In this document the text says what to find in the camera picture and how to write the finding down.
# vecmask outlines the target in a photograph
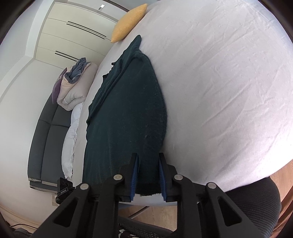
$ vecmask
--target mattress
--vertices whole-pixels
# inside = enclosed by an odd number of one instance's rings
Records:
[[[82,179],[88,106],[137,35],[167,107],[162,152],[178,173],[228,191],[293,158],[293,45],[274,15],[257,0],[161,0],[99,66],[77,129],[74,185]],[[158,194],[136,195],[133,204],[167,205]]]

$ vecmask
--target yellow cushion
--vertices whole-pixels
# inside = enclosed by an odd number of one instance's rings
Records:
[[[133,8],[127,12],[115,25],[112,32],[111,42],[115,43],[123,40],[144,17],[146,10],[147,3]]]

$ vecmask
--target bed sheet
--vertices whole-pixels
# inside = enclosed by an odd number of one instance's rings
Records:
[[[273,14],[257,0],[161,0],[99,66],[77,130],[75,185],[82,179],[88,106],[137,35],[167,107],[162,152],[178,173],[228,191],[293,158],[293,45]],[[167,205],[139,195],[134,204]]]

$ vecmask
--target green sweater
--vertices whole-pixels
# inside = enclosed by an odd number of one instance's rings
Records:
[[[83,182],[97,184],[119,172],[131,154],[140,160],[136,193],[160,192],[158,160],[167,125],[163,94],[138,35],[89,106]]]

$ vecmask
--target black ribbed fabric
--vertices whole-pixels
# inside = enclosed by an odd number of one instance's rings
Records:
[[[233,202],[269,238],[278,222],[281,201],[277,186],[270,177],[226,192]]]

